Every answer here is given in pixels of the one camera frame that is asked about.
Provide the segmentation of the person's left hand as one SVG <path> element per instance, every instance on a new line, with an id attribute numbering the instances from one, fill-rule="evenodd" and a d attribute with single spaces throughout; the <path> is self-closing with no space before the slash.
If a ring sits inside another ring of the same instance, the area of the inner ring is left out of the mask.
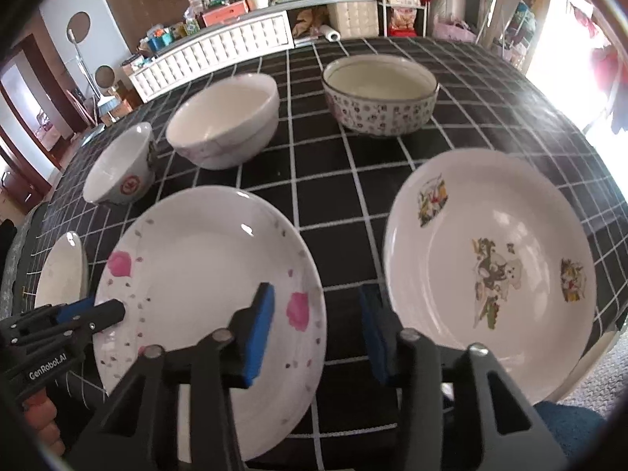
<path id="1" fill-rule="evenodd" d="M 48 398 L 46 389 L 39 390 L 22 402 L 24 419 L 34 429 L 40 442 L 57 456 L 65 453 L 61 432 L 55 423 L 57 407 Z"/>

